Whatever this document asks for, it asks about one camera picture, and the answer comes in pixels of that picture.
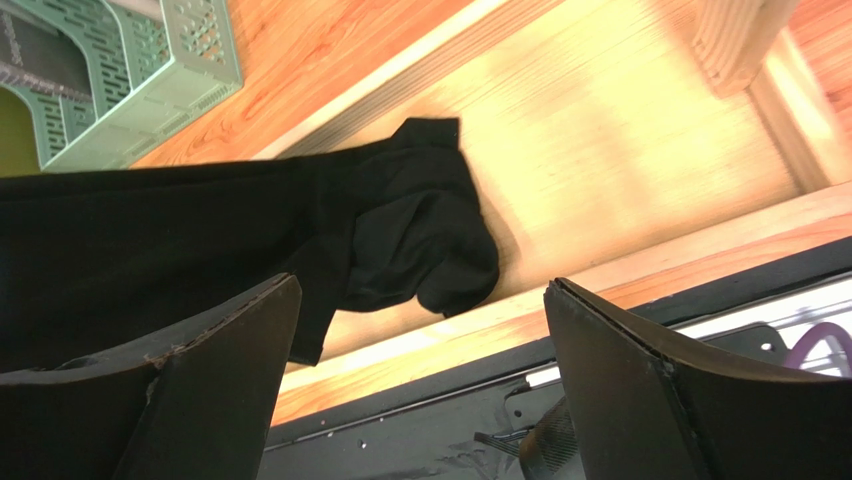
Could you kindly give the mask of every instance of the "light wood board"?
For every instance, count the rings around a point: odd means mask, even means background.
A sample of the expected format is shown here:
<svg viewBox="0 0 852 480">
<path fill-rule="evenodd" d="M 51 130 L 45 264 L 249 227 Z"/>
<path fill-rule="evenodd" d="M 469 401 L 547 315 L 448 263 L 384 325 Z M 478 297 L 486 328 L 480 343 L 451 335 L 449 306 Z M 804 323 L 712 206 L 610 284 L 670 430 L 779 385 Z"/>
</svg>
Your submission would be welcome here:
<svg viewBox="0 0 852 480">
<path fill-rule="evenodd" d="M 852 139 L 852 1 L 802 0 L 790 29 Z"/>
<path fill-rule="evenodd" d="M 502 259 L 490 301 L 799 195 L 749 97 L 704 83 L 694 3 L 565 2 L 339 148 L 461 117 Z M 437 320 L 416 301 L 338 312 L 323 358 Z"/>
</svg>

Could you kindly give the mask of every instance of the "purple cable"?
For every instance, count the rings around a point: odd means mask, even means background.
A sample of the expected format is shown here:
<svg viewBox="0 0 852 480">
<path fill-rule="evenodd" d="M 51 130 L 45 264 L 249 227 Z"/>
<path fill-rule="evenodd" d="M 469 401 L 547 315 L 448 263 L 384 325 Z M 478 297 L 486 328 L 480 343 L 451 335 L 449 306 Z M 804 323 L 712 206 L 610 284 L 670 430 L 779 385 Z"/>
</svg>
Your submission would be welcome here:
<svg viewBox="0 0 852 480">
<path fill-rule="evenodd" d="M 800 369 L 805 363 L 805 358 L 811 353 L 811 350 L 820 340 L 825 340 L 826 337 L 834 337 L 843 348 L 843 353 L 846 354 L 846 361 L 849 363 L 849 368 L 852 369 L 852 337 L 849 333 L 836 323 L 822 322 L 814 325 L 805 333 L 802 338 L 796 342 L 796 345 L 790 349 L 787 354 L 787 359 L 784 361 L 784 366 L 787 368 Z"/>
</svg>

